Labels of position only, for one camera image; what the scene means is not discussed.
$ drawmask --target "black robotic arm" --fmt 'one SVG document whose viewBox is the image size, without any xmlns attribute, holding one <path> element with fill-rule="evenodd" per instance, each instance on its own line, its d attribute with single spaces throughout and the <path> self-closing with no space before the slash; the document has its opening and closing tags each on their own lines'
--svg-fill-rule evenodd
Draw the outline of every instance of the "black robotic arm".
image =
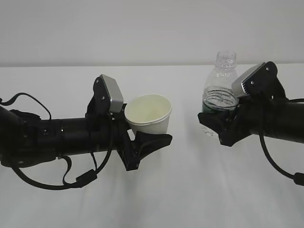
<svg viewBox="0 0 304 228">
<path fill-rule="evenodd" d="M 49 190 L 81 188 L 97 178 L 112 150 L 117 150 L 126 170 L 130 171 L 138 169 L 145 156 L 170 145 L 172 136 L 169 134 L 137 132 L 135 140 L 130 140 L 130 126 L 124 116 L 126 104 L 114 79 L 100 75 L 94 82 L 93 91 L 85 117 L 76 119 L 52 120 L 48 109 L 26 93 L 17 94 L 8 102 L 0 100 L 0 105 L 8 106 L 20 95 L 28 95 L 50 116 L 48 120 L 41 120 L 36 114 L 9 111 L 0 106 L 1 164 L 11 167 L 20 178 L 35 187 Z M 107 151 L 107 154 L 98 167 L 94 152 L 100 151 Z M 83 153 L 91 153 L 95 169 L 79 176 L 75 183 L 67 183 L 63 178 L 63 185 L 46 185 L 28 178 L 20 170 L 61 158 L 67 162 L 66 175 L 72 165 L 69 155 Z"/>
</svg>

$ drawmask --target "white table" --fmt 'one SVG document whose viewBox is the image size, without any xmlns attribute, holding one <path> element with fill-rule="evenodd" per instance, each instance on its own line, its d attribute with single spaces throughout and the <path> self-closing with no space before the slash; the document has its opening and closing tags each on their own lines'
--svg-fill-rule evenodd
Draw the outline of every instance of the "white table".
<svg viewBox="0 0 304 228">
<path fill-rule="evenodd" d="M 238 66 L 244 72 L 251 65 Z M 304 187 L 272 168 L 257 136 L 232 148 L 201 131 L 197 114 L 213 66 L 30 67 L 0 68 L 0 97 L 28 92 L 53 118 L 83 117 L 101 73 L 117 80 L 125 102 L 149 93 L 170 99 L 173 111 L 170 147 L 126 172 L 113 152 L 98 179 L 83 189 L 48 191 L 20 180 L 0 167 L 2 228 L 293 228 L 303 227 Z M 278 65 L 289 98 L 304 97 L 304 65 Z M 47 113 L 20 97 L 11 108 Z M 304 172 L 304 145 L 267 139 L 269 151 L 284 169 Z M 105 153 L 98 153 L 100 163 Z M 72 157 L 68 181 L 93 167 L 90 155 Z M 38 181 L 60 184 L 66 170 L 56 160 L 24 169 Z"/>
</svg>

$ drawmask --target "clear plastic bottle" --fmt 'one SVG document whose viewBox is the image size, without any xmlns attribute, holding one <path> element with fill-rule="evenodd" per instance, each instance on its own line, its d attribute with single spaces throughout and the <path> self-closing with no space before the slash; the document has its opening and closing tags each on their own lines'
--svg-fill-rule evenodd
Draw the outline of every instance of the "clear plastic bottle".
<svg viewBox="0 0 304 228">
<path fill-rule="evenodd" d="M 233 110 L 238 104 L 232 93 L 231 84 L 237 79 L 235 71 L 237 55 L 234 51 L 218 52 L 215 67 L 210 73 L 204 87 L 202 111 L 217 113 Z M 203 132 L 218 137 L 213 130 L 203 126 Z"/>
</svg>

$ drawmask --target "paper cup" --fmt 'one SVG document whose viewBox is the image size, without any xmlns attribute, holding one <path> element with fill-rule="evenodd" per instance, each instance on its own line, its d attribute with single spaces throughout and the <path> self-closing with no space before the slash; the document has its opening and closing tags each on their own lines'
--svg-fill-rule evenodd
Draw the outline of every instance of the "paper cup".
<svg viewBox="0 0 304 228">
<path fill-rule="evenodd" d="M 171 103 L 166 97 L 148 94 L 128 103 L 124 114 L 135 135 L 137 131 L 166 134 L 171 111 Z"/>
</svg>

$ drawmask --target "white wall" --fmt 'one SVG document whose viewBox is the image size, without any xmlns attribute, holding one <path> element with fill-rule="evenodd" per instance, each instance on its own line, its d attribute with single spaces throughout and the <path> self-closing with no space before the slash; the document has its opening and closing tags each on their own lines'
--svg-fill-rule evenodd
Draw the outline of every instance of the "white wall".
<svg viewBox="0 0 304 228">
<path fill-rule="evenodd" d="M 0 66 L 304 62 L 302 0 L 1 0 Z"/>
</svg>

